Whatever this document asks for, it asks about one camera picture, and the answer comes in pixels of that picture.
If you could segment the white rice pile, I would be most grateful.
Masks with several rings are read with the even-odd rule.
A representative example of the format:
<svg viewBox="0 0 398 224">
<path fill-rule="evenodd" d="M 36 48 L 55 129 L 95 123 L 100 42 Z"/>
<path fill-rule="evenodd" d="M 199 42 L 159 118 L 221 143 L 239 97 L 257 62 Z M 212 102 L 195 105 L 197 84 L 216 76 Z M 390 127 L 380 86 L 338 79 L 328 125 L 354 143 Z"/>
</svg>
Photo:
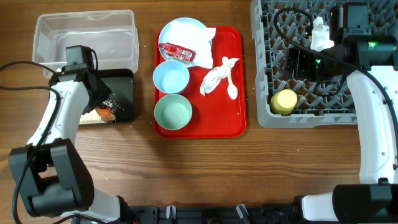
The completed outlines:
<svg viewBox="0 0 398 224">
<path fill-rule="evenodd" d="M 102 102 L 99 106 L 100 108 L 110 108 L 115 115 L 114 109 L 113 109 L 114 103 L 112 101 L 104 101 Z M 96 113 L 95 109 L 90 111 L 89 113 L 85 113 L 81 116 L 80 118 L 80 124 L 102 124 L 102 123 L 113 123 L 113 122 L 105 122 L 103 121 L 98 114 Z"/>
</svg>

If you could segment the orange carrot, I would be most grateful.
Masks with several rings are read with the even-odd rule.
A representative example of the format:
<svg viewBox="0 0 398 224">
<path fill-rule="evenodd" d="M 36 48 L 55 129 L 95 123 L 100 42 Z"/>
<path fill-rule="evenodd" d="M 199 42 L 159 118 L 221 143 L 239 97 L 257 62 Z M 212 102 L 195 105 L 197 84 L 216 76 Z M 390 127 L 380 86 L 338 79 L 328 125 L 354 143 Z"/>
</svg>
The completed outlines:
<svg viewBox="0 0 398 224">
<path fill-rule="evenodd" d="M 116 116 L 113 114 L 110 108 L 95 108 L 96 113 L 98 116 L 105 122 L 113 122 L 116 120 Z"/>
</svg>

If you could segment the light blue bowl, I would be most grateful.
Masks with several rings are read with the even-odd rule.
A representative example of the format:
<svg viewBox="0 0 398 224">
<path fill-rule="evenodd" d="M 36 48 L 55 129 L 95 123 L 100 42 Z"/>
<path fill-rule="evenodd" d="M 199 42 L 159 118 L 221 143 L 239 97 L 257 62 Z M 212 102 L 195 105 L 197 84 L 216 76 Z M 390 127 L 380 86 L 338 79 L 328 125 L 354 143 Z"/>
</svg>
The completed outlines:
<svg viewBox="0 0 398 224">
<path fill-rule="evenodd" d="M 165 94 L 179 94 L 190 81 L 188 68 L 181 62 L 168 60 L 156 66 L 153 72 L 154 86 Z"/>
</svg>

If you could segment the yellow plastic cup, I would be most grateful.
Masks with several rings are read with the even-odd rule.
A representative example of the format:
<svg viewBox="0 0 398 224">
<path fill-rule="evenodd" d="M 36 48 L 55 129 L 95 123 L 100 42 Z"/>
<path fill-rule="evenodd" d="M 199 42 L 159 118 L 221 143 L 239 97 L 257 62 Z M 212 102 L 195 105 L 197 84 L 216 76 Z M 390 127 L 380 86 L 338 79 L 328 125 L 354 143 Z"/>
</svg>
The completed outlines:
<svg viewBox="0 0 398 224">
<path fill-rule="evenodd" d="M 292 90 L 281 90 L 277 92 L 270 102 L 271 111 L 274 114 L 290 114 L 297 104 L 297 95 Z"/>
</svg>

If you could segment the red snack wrapper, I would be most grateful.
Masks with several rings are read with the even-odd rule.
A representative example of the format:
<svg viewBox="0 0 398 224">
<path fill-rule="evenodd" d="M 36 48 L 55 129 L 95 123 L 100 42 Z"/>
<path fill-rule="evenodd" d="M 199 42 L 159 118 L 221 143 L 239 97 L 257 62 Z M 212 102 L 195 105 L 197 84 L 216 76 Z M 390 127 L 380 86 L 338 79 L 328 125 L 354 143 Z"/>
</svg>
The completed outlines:
<svg viewBox="0 0 398 224">
<path fill-rule="evenodd" d="M 159 49 L 163 50 L 169 57 L 177 58 L 186 62 L 193 62 L 196 56 L 195 51 L 169 42 L 159 44 Z"/>
</svg>

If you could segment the mint green bowl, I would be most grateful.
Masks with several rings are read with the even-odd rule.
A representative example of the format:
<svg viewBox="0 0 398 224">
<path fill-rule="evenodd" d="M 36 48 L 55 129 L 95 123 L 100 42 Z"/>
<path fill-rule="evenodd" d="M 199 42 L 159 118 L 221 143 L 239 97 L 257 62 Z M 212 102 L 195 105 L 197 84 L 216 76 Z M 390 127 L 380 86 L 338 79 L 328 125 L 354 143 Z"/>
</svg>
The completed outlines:
<svg viewBox="0 0 398 224">
<path fill-rule="evenodd" d="M 192 115 L 191 103 L 184 96 L 177 94 L 162 97 L 154 108 L 157 124 L 170 131 L 184 128 L 190 122 Z"/>
</svg>

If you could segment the white tissue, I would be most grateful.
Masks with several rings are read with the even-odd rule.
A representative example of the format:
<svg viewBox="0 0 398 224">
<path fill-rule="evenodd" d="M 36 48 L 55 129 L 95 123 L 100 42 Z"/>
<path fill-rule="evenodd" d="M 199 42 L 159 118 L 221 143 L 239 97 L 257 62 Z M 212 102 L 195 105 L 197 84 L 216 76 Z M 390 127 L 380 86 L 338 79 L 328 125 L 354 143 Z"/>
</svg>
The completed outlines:
<svg viewBox="0 0 398 224">
<path fill-rule="evenodd" d="M 206 96 L 211 93 L 224 78 L 226 78 L 225 66 L 222 63 L 221 66 L 213 68 L 206 74 L 200 85 L 200 94 Z"/>
</svg>

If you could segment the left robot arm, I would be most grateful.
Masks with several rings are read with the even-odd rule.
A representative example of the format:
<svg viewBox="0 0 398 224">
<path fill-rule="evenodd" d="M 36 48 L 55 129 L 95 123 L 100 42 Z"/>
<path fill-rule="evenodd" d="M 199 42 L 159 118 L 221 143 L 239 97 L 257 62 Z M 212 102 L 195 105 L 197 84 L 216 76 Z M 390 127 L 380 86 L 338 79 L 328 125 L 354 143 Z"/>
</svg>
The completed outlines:
<svg viewBox="0 0 398 224">
<path fill-rule="evenodd" d="M 82 115 L 108 99 L 111 90 L 98 76 L 96 53 L 89 47 L 66 48 L 67 64 L 53 72 L 49 102 L 35 134 L 24 147 L 11 150 L 9 166 L 16 181 L 12 214 L 17 200 L 32 217 L 72 218 L 96 223 L 134 220 L 125 201 L 94 188 L 93 179 L 75 149 Z"/>
</svg>

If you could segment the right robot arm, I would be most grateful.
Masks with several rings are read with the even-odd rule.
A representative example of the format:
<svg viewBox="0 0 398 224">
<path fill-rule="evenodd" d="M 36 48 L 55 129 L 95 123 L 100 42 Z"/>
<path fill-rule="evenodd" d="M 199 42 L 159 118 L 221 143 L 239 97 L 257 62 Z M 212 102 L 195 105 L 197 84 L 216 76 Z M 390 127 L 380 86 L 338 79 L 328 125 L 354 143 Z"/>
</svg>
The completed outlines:
<svg viewBox="0 0 398 224">
<path fill-rule="evenodd" d="M 346 2 L 330 11 L 334 46 L 319 52 L 293 43 L 285 51 L 286 78 L 345 80 L 356 110 L 361 146 L 359 183 L 298 197 L 301 223 L 397 221 L 397 39 L 373 34 L 368 6 Z"/>
</svg>

